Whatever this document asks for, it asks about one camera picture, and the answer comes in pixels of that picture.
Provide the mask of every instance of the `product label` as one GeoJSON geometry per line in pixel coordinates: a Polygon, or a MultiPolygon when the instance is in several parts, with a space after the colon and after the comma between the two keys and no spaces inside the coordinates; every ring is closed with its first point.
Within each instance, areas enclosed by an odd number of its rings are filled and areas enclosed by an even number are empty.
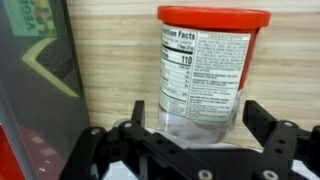
{"type": "Polygon", "coordinates": [[[228,121],[250,34],[163,26],[160,106],[189,119],[228,121]]]}
{"type": "Polygon", "coordinates": [[[56,36],[49,0],[4,0],[13,34],[56,36]]]}

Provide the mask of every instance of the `white label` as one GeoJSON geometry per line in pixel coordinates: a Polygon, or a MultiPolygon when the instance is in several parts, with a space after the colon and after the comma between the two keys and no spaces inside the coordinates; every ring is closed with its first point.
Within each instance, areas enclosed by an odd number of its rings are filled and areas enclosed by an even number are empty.
{"type": "Polygon", "coordinates": [[[250,34],[163,26],[160,106],[189,119],[228,121],[250,34]]]}

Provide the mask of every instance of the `calorie number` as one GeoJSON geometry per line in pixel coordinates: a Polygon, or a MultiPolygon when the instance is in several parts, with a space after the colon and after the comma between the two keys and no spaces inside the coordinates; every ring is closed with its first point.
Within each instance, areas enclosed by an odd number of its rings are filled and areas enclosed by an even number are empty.
{"type": "Polygon", "coordinates": [[[182,56],[182,64],[191,64],[192,56],[182,56]]]}

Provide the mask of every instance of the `wood grain wall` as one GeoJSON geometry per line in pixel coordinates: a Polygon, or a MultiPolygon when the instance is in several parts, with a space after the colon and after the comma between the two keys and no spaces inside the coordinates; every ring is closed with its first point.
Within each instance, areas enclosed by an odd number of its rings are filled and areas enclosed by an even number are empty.
{"type": "Polygon", "coordinates": [[[257,39],[237,128],[228,142],[259,147],[241,122],[246,99],[307,130],[320,124],[319,0],[68,0],[68,5],[92,125],[111,128],[143,99],[147,127],[157,127],[159,5],[273,13],[257,39]]]}

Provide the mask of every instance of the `black metal bracket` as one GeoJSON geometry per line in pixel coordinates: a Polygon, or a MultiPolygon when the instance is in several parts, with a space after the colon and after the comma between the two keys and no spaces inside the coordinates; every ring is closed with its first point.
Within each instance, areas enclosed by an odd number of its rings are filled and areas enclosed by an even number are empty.
{"type": "Polygon", "coordinates": [[[138,179],[305,179],[291,170],[302,160],[318,174],[320,130],[301,130],[277,121],[255,101],[245,104],[243,122],[263,153],[250,149],[182,149],[145,128],[144,102],[137,101],[130,121],[105,132],[85,130],[60,179],[101,179],[109,164],[122,161],[138,179]]]}

